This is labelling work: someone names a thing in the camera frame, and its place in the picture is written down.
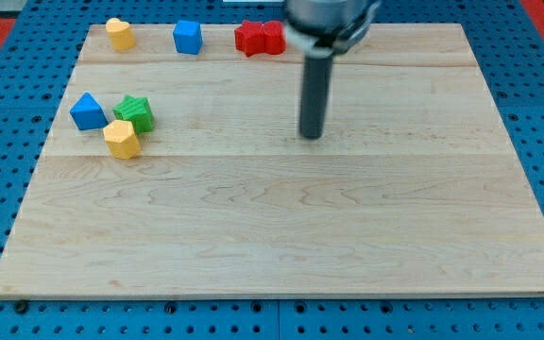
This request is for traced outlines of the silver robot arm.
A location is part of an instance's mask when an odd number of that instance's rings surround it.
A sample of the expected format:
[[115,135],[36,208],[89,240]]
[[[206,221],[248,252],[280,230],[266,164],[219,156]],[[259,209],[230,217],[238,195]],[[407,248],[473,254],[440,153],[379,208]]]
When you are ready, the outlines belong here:
[[375,0],[286,0],[286,40],[310,57],[345,54],[366,36],[381,4]]

